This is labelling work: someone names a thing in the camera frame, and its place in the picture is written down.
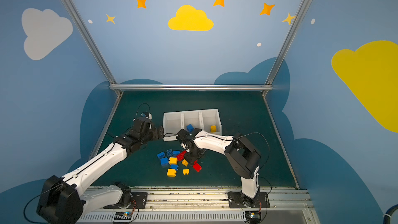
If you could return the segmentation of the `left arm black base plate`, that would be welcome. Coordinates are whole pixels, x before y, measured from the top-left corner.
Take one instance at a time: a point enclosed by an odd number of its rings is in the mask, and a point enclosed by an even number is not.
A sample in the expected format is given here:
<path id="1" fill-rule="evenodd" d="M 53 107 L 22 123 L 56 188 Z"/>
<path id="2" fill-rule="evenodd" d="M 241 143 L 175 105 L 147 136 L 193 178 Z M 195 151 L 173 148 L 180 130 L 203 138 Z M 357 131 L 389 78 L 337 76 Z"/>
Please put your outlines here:
<path id="1" fill-rule="evenodd" d="M 144 209 L 147 198 L 147 192 L 131 192 L 129 198 L 123 196 L 117 204 L 107 205 L 103 209 L 132 209 L 133 207 Z"/>

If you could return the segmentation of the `long red lego brick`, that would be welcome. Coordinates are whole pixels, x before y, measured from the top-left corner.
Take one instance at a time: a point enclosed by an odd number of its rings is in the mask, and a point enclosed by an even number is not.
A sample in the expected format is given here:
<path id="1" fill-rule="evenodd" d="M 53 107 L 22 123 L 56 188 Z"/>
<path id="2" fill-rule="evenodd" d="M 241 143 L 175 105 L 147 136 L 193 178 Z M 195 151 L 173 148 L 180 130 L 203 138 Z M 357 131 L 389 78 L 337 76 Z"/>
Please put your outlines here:
<path id="1" fill-rule="evenodd" d="M 187 152 L 184 150 L 183 152 L 179 153 L 176 158 L 178 161 L 183 161 L 184 160 L 184 156 Z"/>

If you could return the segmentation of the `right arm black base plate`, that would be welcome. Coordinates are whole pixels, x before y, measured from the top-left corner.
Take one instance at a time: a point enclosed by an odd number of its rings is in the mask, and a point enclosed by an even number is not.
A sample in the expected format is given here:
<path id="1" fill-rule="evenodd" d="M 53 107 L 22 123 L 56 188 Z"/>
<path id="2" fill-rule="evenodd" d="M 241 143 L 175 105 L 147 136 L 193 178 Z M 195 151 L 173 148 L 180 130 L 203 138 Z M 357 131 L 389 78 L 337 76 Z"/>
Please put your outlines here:
<path id="1" fill-rule="evenodd" d="M 242 192 L 230 191 L 227 193 L 229 208 L 267 208 L 270 207 L 268 194 L 258 192 L 254 198 L 249 198 Z"/>

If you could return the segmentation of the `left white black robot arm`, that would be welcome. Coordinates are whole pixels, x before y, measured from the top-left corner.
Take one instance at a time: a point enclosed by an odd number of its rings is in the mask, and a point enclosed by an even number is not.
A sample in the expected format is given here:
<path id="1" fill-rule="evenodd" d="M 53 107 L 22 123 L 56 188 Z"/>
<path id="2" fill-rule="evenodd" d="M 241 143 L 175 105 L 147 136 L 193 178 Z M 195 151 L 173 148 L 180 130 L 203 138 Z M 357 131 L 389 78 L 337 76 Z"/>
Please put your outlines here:
<path id="1" fill-rule="evenodd" d="M 150 141 L 164 137 L 164 128 L 148 117 L 135 118 L 126 134 L 116 136 L 101 153 L 63 175 L 48 178 L 39 196 L 36 212 L 50 224 L 74 224 L 82 215 L 121 202 L 130 196 L 127 186 L 111 185 L 96 192 L 87 189 L 113 166 L 140 150 Z"/>

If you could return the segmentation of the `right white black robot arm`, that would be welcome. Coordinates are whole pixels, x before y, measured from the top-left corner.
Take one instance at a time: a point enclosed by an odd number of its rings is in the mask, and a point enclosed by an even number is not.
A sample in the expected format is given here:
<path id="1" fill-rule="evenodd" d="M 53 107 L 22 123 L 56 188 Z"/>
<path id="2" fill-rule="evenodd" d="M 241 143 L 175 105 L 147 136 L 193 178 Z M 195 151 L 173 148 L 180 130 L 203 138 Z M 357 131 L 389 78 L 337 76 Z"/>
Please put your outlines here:
<path id="1" fill-rule="evenodd" d="M 269 206 L 266 194 L 260 192 L 258 176 L 261 153 L 245 135 L 221 136 L 195 128 L 189 132 L 181 129 L 176 134 L 181 147 L 186 151 L 183 158 L 199 168 L 198 160 L 207 150 L 224 155 L 234 172 L 241 178 L 240 192 L 228 192 L 230 208 L 261 208 Z"/>

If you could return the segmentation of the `blue lego brick top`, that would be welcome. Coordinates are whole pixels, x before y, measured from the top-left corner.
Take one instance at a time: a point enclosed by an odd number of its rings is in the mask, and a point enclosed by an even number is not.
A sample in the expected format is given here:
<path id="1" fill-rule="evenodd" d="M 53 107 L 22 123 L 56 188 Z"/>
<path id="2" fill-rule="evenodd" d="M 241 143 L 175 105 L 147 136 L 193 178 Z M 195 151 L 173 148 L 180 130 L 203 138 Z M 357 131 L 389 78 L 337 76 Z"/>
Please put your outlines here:
<path id="1" fill-rule="evenodd" d="M 189 125 L 187 125 L 187 130 L 189 132 L 192 132 L 194 130 L 194 127 L 191 124 L 189 124 Z"/>

